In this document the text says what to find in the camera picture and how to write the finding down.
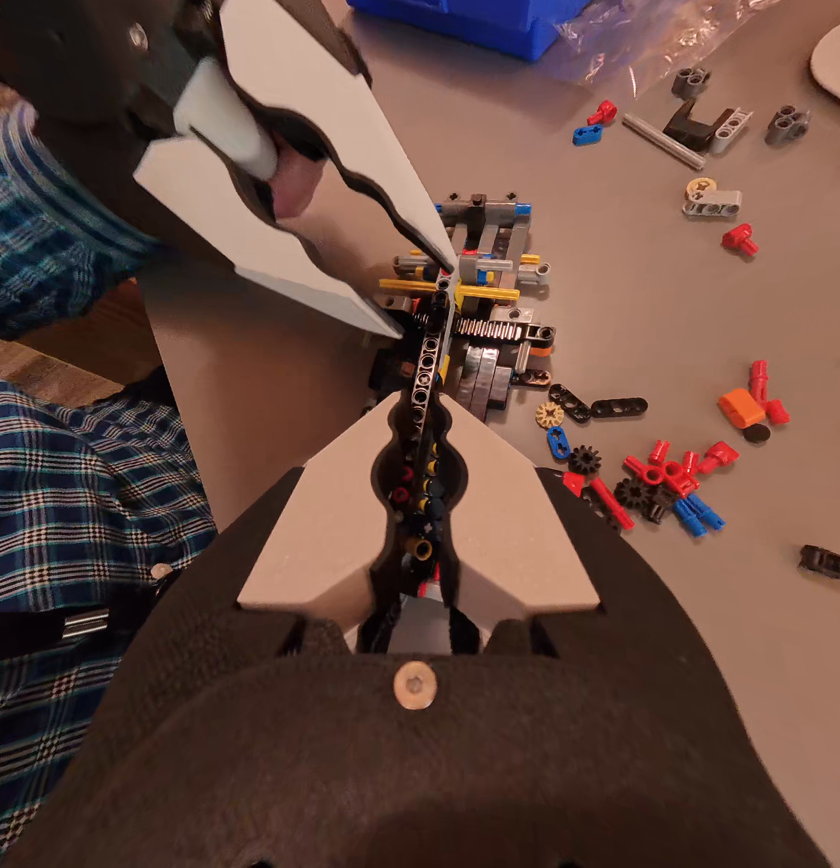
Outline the dark grey double lego connector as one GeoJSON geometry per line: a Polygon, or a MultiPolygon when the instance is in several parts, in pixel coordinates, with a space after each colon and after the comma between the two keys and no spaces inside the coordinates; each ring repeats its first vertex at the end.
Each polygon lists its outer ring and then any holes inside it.
{"type": "Polygon", "coordinates": [[[769,146],[782,146],[801,140],[808,132],[812,113],[793,104],[781,106],[769,122],[764,142],[769,146]]]}

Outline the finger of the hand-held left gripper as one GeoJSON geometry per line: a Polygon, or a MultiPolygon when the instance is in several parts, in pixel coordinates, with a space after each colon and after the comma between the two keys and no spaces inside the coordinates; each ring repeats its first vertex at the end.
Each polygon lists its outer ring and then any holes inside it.
{"type": "Polygon", "coordinates": [[[354,192],[454,273],[458,255],[436,206],[320,2],[228,1],[219,25],[229,77],[296,150],[325,154],[354,192]]]}
{"type": "Polygon", "coordinates": [[[198,63],[174,110],[177,135],[151,143],[134,179],[248,281],[363,331],[401,331],[378,307],[317,265],[311,245],[278,227],[255,181],[278,167],[273,137],[242,103],[220,62],[198,63]]]}

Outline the black lego frame piece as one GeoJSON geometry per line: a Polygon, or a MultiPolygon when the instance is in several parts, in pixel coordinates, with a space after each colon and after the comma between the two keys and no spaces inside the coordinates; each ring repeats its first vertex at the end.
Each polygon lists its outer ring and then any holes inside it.
{"type": "Polygon", "coordinates": [[[840,555],[826,548],[805,544],[799,551],[798,567],[832,580],[840,580],[840,555]]]}

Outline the light grey lego connector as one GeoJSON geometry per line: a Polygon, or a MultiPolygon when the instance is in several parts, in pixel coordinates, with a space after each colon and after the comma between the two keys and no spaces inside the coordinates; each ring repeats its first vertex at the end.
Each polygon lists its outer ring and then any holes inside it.
{"type": "Polygon", "coordinates": [[[696,189],[686,193],[682,212],[694,218],[732,219],[739,214],[741,206],[739,190],[696,189]]]}

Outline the blue plastic bin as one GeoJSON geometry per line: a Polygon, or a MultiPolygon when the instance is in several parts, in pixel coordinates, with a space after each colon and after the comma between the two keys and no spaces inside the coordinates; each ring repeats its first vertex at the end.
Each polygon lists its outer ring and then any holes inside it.
{"type": "Polygon", "coordinates": [[[588,1],[349,1],[373,16],[537,61],[558,39],[558,25],[577,18],[588,1]]]}

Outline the person's left forearm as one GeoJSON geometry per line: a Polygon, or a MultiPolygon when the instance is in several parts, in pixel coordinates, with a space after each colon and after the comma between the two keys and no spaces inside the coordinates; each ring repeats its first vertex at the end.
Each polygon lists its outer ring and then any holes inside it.
{"type": "Polygon", "coordinates": [[[35,135],[24,100],[0,109],[0,340],[85,315],[160,251],[104,207],[35,135]]]}

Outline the grey long lego axle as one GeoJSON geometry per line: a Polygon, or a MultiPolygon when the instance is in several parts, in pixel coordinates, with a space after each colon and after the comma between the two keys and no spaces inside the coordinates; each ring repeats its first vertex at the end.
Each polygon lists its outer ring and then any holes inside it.
{"type": "Polygon", "coordinates": [[[640,136],[644,141],[649,142],[653,146],[659,148],[664,153],[674,157],[680,163],[695,171],[703,170],[706,167],[707,160],[704,156],[694,152],[692,149],[676,142],[675,139],[662,133],[656,127],[652,126],[642,118],[632,114],[623,114],[621,118],[622,125],[640,136]]]}

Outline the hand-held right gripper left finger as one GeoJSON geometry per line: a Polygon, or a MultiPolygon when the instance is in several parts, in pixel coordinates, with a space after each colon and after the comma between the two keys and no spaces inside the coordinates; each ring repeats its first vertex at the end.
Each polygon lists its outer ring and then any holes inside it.
{"type": "Polygon", "coordinates": [[[399,399],[388,396],[306,462],[239,593],[242,609],[330,620],[344,632],[370,615],[370,568],[388,525],[372,468],[399,399]]]}

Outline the light grey short lego beam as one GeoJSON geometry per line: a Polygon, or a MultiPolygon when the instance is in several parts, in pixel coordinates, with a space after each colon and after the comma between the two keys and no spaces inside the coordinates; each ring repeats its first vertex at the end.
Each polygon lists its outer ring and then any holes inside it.
{"type": "Polygon", "coordinates": [[[752,115],[753,112],[740,107],[734,109],[714,130],[709,140],[708,154],[717,156],[724,153],[746,130],[752,115]]]}

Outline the person's left hand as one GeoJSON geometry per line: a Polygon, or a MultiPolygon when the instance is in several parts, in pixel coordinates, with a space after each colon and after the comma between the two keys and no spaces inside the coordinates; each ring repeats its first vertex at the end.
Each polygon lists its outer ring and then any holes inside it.
{"type": "Polygon", "coordinates": [[[326,159],[312,160],[300,154],[280,134],[273,132],[277,165],[267,180],[277,220],[297,218],[310,205],[322,179],[326,159]]]}

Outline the white tablet stand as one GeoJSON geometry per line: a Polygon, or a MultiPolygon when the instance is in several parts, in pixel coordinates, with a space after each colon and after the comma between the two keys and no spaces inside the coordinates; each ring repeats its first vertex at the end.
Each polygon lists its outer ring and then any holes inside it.
{"type": "Polygon", "coordinates": [[[840,101],[840,24],[818,42],[810,58],[816,84],[840,101]]]}

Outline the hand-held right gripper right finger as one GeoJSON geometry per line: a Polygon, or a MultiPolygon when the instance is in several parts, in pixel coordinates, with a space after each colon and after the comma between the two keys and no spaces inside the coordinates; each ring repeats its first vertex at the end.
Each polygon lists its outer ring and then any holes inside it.
{"type": "Polygon", "coordinates": [[[446,439],[467,470],[450,509],[456,607],[488,643],[501,621],[593,611],[599,594],[532,461],[449,396],[446,439]]]}

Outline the clear empty plastic bag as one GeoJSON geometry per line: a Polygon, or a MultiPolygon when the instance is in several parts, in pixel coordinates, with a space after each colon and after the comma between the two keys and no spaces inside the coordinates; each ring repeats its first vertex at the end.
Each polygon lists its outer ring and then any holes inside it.
{"type": "Polygon", "coordinates": [[[633,95],[704,61],[776,1],[597,1],[558,19],[551,59],[564,80],[633,95]]]}

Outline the cluster of red lego connectors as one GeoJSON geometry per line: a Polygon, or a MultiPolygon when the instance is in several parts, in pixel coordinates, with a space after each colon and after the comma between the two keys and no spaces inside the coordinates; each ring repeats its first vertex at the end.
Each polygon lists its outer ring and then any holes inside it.
{"type": "Polygon", "coordinates": [[[712,444],[704,453],[686,450],[677,457],[669,441],[658,439],[645,460],[628,455],[622,465],[653,491],[666,491],[683,499],[696,493],[705,477],[726,470],[739,460],[740,452],[724,441],[712,444]]]}

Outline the lego car chassis model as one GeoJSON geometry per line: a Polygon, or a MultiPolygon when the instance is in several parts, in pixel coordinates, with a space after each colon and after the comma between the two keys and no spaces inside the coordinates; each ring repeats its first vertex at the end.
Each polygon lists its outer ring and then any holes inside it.
{"type": "Polygon", "coordinates": [[[491,394],[508,396],[530,357],[550,352],[556,329],[538,325],[521,307],[521,291],[544,288],[549,265],[527,253],[532,206],[515,192],[451,193],[436,204],[458,269],[447,273],[430,255],[413,249],[394,257],[393,278],[382,278],[374,303],[403,328],[390,350],[379,351],[370,375],[375,403],[396,395],[392,421],[396,440],[384,451],[375,479],[392,510],[394,539],[385,547],[374,577],[392,580],[383,602],[359,630],[364,652],[394,649],[392,635],[412,597],[444,571],[445,625],[457,649],[479,644],[479,631],[453,614],[457,559],[451,546],[449,512],[467,471],[445,442],[442,398],[448,369],[458,406],[485,422],[491,394]]]}

